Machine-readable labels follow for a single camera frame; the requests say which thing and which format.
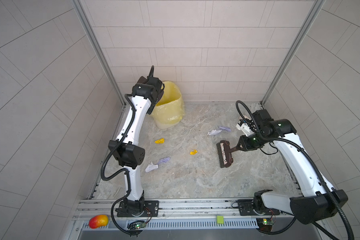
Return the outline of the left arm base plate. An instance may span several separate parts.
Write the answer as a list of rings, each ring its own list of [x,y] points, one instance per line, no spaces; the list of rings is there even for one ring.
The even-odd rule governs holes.
[[[122,201],[115,211],[117,217],[157,217],[159,201]]]

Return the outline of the brown hand brush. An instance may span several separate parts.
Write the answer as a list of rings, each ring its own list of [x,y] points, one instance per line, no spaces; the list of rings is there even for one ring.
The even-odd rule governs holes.
[[[216,144],[216,146],[219,156],[220,168],[229,168],[234,162],[232,153],[242,150],[242,145],[240,143],[238,143],[235,147],[230,148],[230,142],[226,140],[221,140]]]

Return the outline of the circuit board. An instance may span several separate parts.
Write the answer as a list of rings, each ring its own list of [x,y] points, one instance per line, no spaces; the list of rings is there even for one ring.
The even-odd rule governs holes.
[[[270,233],[273,229],[275,222],[272,219],[257,218],[258,231]]]
[[[146,227],[145,221],[135,221],[128,225],[128,230],[137,231]]]

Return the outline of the white paper scrap far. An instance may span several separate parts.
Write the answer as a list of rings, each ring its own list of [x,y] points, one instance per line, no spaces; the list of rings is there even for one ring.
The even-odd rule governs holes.
[[[216,136],[218,134],[220,134],[222,132],[222,130],[211,130],[210,132],[207,133],[208,136]]]

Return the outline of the right circuit board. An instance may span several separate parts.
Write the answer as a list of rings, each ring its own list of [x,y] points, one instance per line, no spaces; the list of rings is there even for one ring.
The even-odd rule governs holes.
[[[270,233],[273,229],[275,222],[272,219],[257,218],[258,231]]]

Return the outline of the red yellow mango toy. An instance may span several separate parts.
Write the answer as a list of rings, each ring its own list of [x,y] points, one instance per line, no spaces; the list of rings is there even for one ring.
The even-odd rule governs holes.
[[[90,229],[98,229],[106,227],[109,223],[109,217],[107,215],[97,215],[89,220]]]

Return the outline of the left circuit board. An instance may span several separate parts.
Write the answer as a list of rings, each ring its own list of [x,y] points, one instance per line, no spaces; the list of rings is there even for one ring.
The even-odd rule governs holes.
[[[145,221],[135,221],[128,225],[128,230],[137,231],[146,227]]]

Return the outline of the yellow paper scrap left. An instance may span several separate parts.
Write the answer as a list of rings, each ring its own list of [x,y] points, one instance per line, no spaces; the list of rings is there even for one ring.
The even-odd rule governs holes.
[[[165,142],[164,138],[155,141],[156,144],[163,144],[164,142]]]

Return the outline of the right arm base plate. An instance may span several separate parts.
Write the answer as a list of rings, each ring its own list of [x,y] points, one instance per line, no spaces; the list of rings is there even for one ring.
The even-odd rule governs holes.
[[[246,199],[236,201],[241,216],[271,216],[279,215],[280,211],[269,209],[261,201]]]

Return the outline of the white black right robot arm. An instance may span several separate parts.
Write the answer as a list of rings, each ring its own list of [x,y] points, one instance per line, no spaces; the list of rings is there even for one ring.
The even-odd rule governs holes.
[[[274,144],[297,180],[302,196],[288,197],[261,191],[259,203],[268,209],[277,209],[292,215],[294,221],[304,225],[312,224],[332,240],[336,237],[318,224],[318,221],[339,215],[346,228],[349,240],[355,238],[351,224],[343,211],[348,196],[337,190],[321,173],[317,165],[304,149],[297,130],[287,120],[274,120],[267,110],[251,112],[242,101],[236,101],[236,108],[243,106],[248,116],[239,113],[239,128],[244,135],[236,146],[243,152],[261,150],[265,144]]]

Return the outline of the purple paper scrap far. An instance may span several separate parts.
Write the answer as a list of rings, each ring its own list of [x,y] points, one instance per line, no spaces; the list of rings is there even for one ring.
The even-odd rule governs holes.
[[[229,127],[224,127],[224,126],[219,126],[220,130],[226,131],[226,132],[231,132],[232,130]]]

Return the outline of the white purple paper scrap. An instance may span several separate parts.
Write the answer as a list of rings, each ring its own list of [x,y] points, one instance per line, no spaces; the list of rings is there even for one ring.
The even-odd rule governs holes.
[[[162,158],[160,159],[156,164],[154,164],[153,162],[151,162],[145,169],[146,173],[149,173],[153,170],[156,170],[159,168],[160,165],[167,163],[171,158],[170,157],[166,157],[166,158]]]

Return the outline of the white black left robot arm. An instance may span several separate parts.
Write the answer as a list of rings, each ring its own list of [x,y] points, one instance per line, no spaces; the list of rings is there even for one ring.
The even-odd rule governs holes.
[[[165,84],[154,76],[155,67],[151,66],[147,77],[140,77],[132,88],[131,94],[125,94],[130,105],[126,121],[115,140],[110,140],[110,152],[101,167],[101,179],[108,182],[118,174],[125,174],[126,196],[121,200],[122,214],[139,216],[144,212],[145,198],[141,184],[140,165],[145,158],[145,149],[139,147],[140,131],[146,115],[150,115],[164,95]],[[122,168],[106,176],[105,170],[110,158],[114,157]]]

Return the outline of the yellow-lined trash bin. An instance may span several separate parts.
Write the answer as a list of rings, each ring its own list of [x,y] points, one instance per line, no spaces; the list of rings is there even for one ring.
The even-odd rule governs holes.
[[[185,105],[178,86],[173,82],[164,82],[164,85],[164,94],[151,114],[161,130],[177,125],[185,116]]]

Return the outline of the aluminium front rail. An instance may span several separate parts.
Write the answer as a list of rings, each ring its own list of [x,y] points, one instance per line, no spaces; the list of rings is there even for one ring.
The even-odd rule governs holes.
[[[115,200],[83,200],[80,201],[70,222],[71,233],[78,235],[83,230],[90,231],[89,220],[97,215],[107,215],[109,223],[97,230],[116,231],[117,227],[111,215],[115,215],[119,226],[128,230],[128,225],[135,221],[145,221],[146,227],[140,230],[215,230],[215,229],[258,229],[257,218],[272,219],[275,224],[283,220],[287,222],[292,215],[279,210],[279,215],[271,216],[241,216],[236,201],[251,198],[228,199],[153,199],[159,201],[157,217],[117,217],[115,208],[120,203]],[[218,225],[217,216],[224,217],[224,224]]]

